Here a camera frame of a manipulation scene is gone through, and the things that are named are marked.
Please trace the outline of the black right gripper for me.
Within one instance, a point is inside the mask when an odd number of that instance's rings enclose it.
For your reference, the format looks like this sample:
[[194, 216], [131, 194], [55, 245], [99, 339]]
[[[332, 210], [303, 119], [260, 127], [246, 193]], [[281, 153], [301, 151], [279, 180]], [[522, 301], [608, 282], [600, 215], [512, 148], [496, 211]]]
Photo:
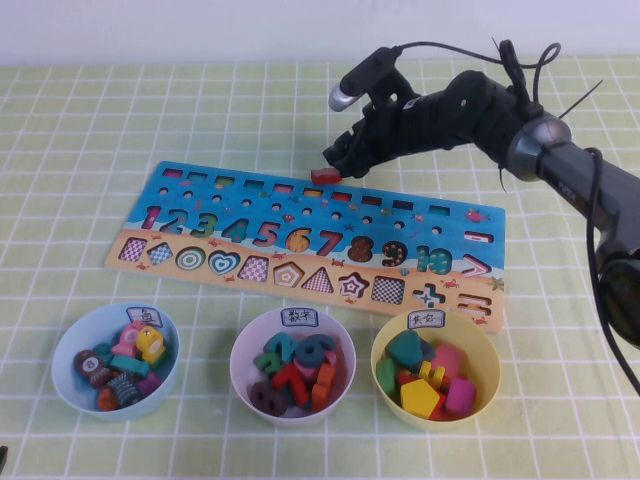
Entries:
[[370, 108], [324, 151], [326, 161], [336, 161], [342, 178], [362, 178], [372, 167], [401, 156], [445, 147], [437, 99], [419, 97], [401, 107]]

